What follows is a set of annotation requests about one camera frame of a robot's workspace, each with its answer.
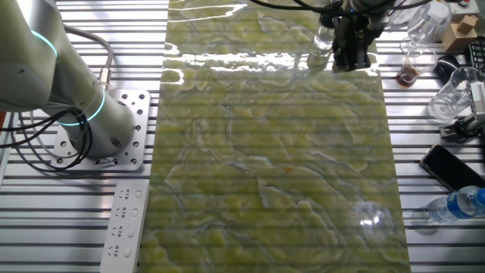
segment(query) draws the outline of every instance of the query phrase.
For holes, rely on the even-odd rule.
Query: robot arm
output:
[[[66,107],[81,110],[92,128],[90,158],[112,156],[130,142],[133,113],[104,91],[77,54],[52,0],[0,0],[0,37],[0,111],[42,109],[52,116]],[[59,124],[80,151],[76,117],[66,115]]]
[[[16,1],[0,1],[0,11],[0,109],[41,108],[51,95],[56,55],[30,30]]]

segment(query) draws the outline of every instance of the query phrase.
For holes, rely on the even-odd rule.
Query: computer mouse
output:
[[[452,76],[453,71],[458,69],[460,64],[452,55],[445,55],[438,58],[438,63],[434,68],[434,73],[438,76],[441,83],[444,85]]]

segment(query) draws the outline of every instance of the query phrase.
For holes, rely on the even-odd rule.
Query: black cable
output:
[[[251,1],[255,4],[258,4],[258,5],[262,5],[263,7],[266,7],[266,8],[276,8],[276,9],[280,9],[280,10],[284,10],[284,11],[309,11],[309,9],[304,8],[302,6],[274,5],[274,4],[262,2],[262,1],[259,1],[259,0],[249,0],[249,1]]]
[[[416,8],[416,7],[419,7],[421,5],[425,5],[431,1],[434,1],[434,0],[423,0],[421,2],[418,2],[418,3],[414,3],[414,4],[410,4],[410,5],[402,5],[402,6],[396,6],[396,7],[392,7],[392,8],[389,8],[390,10],[394,10],[394,11],[398,11],[398,10],[405,10],[405,9],[409,9],[409,8]]]
[[[5,149],[5,148],[12,148],[12,147],[17,147],[17,146],[20,146],[22,144],[25,144],[25,143],[28,143],[29,141],[32,141],[34,140],[35,138],[37,138],[38,136],[40,136],[42,133],[44,133],[50,126],[52,126],[56,121],[50,121],[49,123],[47,123],[47,125],[45,125],[42,129],[40,129],[37,133],[33,134],[31,137],[29,137],[28,139],[25,139],[25,140],[21,140],[19,142],[16,142],[16,140],[12,140],[12,143],[9,143],[9,144],[4,144],[4,145],[0,145],[0,149]]]
[[[32,129],[34,127],[38,127],[40,125],[43,125],[43,124],[46,124],[50,121],[53,121],[53,120],[58,120],[62,117],[64,117],[65,115],[67,114],[67,112],[64,112],[64,111],[60,111],[58,112],[56,115],[52,115],[51,117],[49,118],[46,118],[45,120],[43,121],[40,121],[40,122],[37,122],[36,124],[31,124],[31,125],[27,125],[25,127],[15,127],[15,128],[0,128],[0,132],[12,132],[12,131],[20,131],[20,130],[27,130],[27,129]]]
[[[364,10],[352,11],[352,12],[333,11],[333,10],[328,9],[328,8],[317,8],[317,7],[311,6],[311,5],[303,2],[302,0],[293,0],[299,6],[273,5],[273,4],[262,2],[262,1],[259,1],[259,0],[249,0],[249,1],[251,1],[255,4],[258,4],[258,5],[262,5],[262,6],[267,7],[267,8],[276,8],[276,9],[288,10],[288,11],[314,11],[314,12],[317,12],[319,14],[325,14],[325,15],[329,15],[329,16],[332,16],[332,17],[340,17],[340,16],[348,17],[348,16],[355,16],[355,15],[360,15],[360,14],[367,14],[370,11],[374,11],[374,10],[377,10],[378,8],[384,7],[385,5],[391,4],[395,0],[386,0],[386,1],[381,2],[378,5],[371,6],[369,8],[364,9]],[[421,5],[425,5],[425,4],[427,4],[431,1],[433,1],[433,0],[423,0],[421,2],[414,3],[414,4],[411,4],[411,5],[389,7],[388,9],[389,10],[405,10],[405,9],[409,9],[409,8],[416,8],[416,7],[419,7]]]
[[[326,14],[326,15],[330,15],[330,16],[334,16],[334,17],[339,17],[339,16],[355,16],[355,15],[360,15],[360,14],[367,14],[370,11],[374,11],[374,10],[377,10],[379,8],[384,7],[385,5],[391,4],[395,0],[382,1],[380,4],[377,4],[375,6],[371,6],[369,8],[363,9],[361,11],[352,11],[352,12],[332,11],[332,10],[327,9],[327,8],[316,8],[316,7],[313,7],[313,6],[309,5],[309,4],[306,4],[302,0],[293,0],[293,1],[295,3],[297,3],[298,5],[301,5],[302,7],[308,8],[310,11],[314,11],[314,12],[318,12],[320,14]]]
[[[19,113],[19,116],[20,116],[20,124],[22,125],[22,127],[24,127],[23,125],[23,119],[22,119],[22,116],[21,114]],[[75,116],[76,119],[79,121],[80,123],[80,129],[82,131],[84,131],[84,124],[87,126],[87,132],[89,133],[89,139],[87,138],[87,135],[86,134],[83,134],[83,145],[81,146],[81,151],[79,153],[79,155],[74,159],[74,161],[72,161],[68,166],[66,167],[63,167],[63,168],[59,168],[59,167],[55,167],[55,166],[52,166],[50,163],[48,163],[46,160],[44,160],[42,158],[42,156],[39,155],[39,153],[35,150],[35,148],[32,146],[32,143],[28,142],[27,144],[29,145],[30,149],[32,150],[32,152],[34,153],[34,155],[46,166],[52,168],[52,170],[50,169],[44,169],[44,168],[39,168],[37,166],[35,166],[32,162],[30,162],[25,156],[24,154],[20,151],[20,149],[18,148],[18,146],[15,147],[16,151],[17,151],[17,154],[25,161],[25,163],[27,163],[30,167],[36,169],[37,171],[42,171],[42,172],[51,172],[51,173],[57,173],[57,172],[62,172],[62,171],[66,171],[76,165],[78,165],[79,163],[81,163],[82,160],[84,160],[87,155],[89,154],[91,148],[92,148],[92,130],[91,130],[91,127],[89,125],[89,122],[87,121],[86,119],[86,116],[83,115],[83,118],[79,118],[77,116]],[[25,132],[25,130],[23,131],[23,135],[25,138],[27,138],[27,133]],[[15,135],[14,135],[14,132],[12,131],[11,132],[11,137],[12,137],[12,140],[15,140]]]
[[[400,2],[400,3],[397,5],[397,7],[401,7],[401,6],[402,6],[404,3],[406,3],[406,1],[408,1],[408,0],[403,0],[402,2]],[[394,14],[394,12],[396,12],[396,11],[397,11],[396,9],[393,9],[393,10],[389,11],[389,12],[387,13],[387,16],[391,16],[391,15],[393,15],[393,14]]]
[[[106,50],[108,50],[108,59],[106,60],[106,64],[104,68],[109,69],[111,67],[111,64],[113,63],[113,59],[114,59],[114,52],[109,42],[107,42],[105,39],[101,38],[100,36],[97,36],[93,33],[90,33],[84,30],[77,29],[76,27],[68,26],[67,24],[64,25],[64,29],[66,30],[67,33],[72,33],[72,34],[84,37],[86,39],[99,42],[102,46],[104,46]]]

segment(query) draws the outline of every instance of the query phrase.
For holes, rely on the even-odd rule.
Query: electrical outlet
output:
[[[101,273],[133,273],[149,199],[149,182],[123,181],[116,185]]]

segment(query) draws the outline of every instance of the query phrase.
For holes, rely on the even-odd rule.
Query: brown liquid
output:
[[[406,87],[413,85],[417,78],[418,72],[409,66],[404,66],[397,74],[397,82]]]

